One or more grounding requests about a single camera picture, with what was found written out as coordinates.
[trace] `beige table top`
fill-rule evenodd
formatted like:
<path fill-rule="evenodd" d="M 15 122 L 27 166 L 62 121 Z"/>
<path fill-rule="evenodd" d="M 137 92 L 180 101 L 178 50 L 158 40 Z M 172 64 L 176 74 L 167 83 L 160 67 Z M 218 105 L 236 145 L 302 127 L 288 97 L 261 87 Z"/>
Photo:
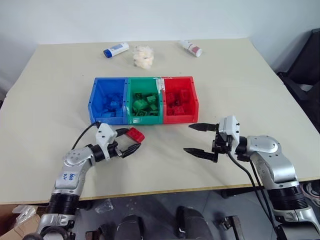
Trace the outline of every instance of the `beige table top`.
<path fill-rule="evenodd" d="M 131 50 L 106 59 L 102 51 L 113 43 L 39 45 L 0 111 L 0 203 L 48 201 L 62 156 L 90 124 L 87 105 L 95 77 L 193 76 L 199 122 L 215 124 L 235 115 L 242 136 L 276 138 L 300 180 L 320 178 L 320 135 L 250 41 L 193 42 L 203 49 L 201 57 L 173 41 L 130 42 L 131 49 L 154 49 L 150 70 L 133 66 Z M 136 128 L 145 134 L 140 149 L 91 168 L 81 199 L 250 183 L 226 156 L 212 163 L 183 151 L 209 151 L 209 132 L 197 132 L 187 124 Z M 95 143 L 95 132 L 91 129 L 78 147 Z"/>

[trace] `black chair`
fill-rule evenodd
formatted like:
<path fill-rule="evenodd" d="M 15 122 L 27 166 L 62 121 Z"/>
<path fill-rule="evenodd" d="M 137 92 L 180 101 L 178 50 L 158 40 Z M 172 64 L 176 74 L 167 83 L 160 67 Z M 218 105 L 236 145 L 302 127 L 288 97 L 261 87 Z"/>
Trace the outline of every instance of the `black chair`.
<path fill-rule="evenodd" d="M 320 133 L 320 28 L 311 31 L 290 69 L 277 75 Z"/>

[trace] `blue label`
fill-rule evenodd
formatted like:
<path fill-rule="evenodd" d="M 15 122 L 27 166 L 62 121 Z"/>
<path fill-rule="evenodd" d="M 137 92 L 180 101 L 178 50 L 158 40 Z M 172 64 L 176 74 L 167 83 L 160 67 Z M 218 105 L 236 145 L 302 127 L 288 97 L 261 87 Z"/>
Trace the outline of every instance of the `blue label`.
<path fill-rule="evenodd" d="M 120 49 L 120 48 L 122 48 L 122 45 L 118 44 L 118 45 L 115 45 L 115 46 L 111 47 L 110 49 L 117 50 L 117 49 Z"/>

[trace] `table edge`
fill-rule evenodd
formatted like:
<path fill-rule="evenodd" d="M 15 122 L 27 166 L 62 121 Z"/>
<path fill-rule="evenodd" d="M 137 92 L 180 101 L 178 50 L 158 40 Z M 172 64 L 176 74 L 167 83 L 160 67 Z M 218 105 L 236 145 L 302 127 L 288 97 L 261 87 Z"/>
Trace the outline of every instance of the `table edge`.
<path fill-rule="evenodd" d="M 313 181 L 313 180 L 320 180 L 320 176 L 301 178 L 299 179 L 299 182 Z M 205 191 L 205 190 L 237 189 L 237 188 L 247 188 L 251 186 L 252 186 L 251 184 L 237 184 L 237 185 L 205 186 L 205 187 L 182 188 L 182 189 L 160 190 L 160 191 L 145 191 L 145 192 L 134 192 L 134 193 L 124 193 L 124 194 L 114 194 L 114 195 L 104 195 L 104 196 L 80 197 L 80 201 L 99 200 L 99 199 L 108 199 L 108 198 L 121 198 L 121 197 L 131 197 L 131 196 L 143 196 L 143 195 L 152 195 L 152 194 L 169 194 L 169 193 L 182 193 L 182 192 Z M 49 202 L 49 199 L 40 200 L 40 201 L 8 201 L 8 202 L 0 202 L 0 205 L 47 204 L 48 202 Z"/>

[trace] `white crumpled tissue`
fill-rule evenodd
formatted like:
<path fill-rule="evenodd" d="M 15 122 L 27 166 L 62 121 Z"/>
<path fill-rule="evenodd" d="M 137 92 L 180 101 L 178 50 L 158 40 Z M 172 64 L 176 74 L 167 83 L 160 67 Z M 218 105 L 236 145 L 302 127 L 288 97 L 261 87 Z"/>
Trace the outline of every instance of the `white crumpled tissue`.
<path fill-rule="evenodd" d="M 134 65 L 150 69 L 154 60 L 154 50 L 149 46 L 136 46 L 133 50 Z"/>

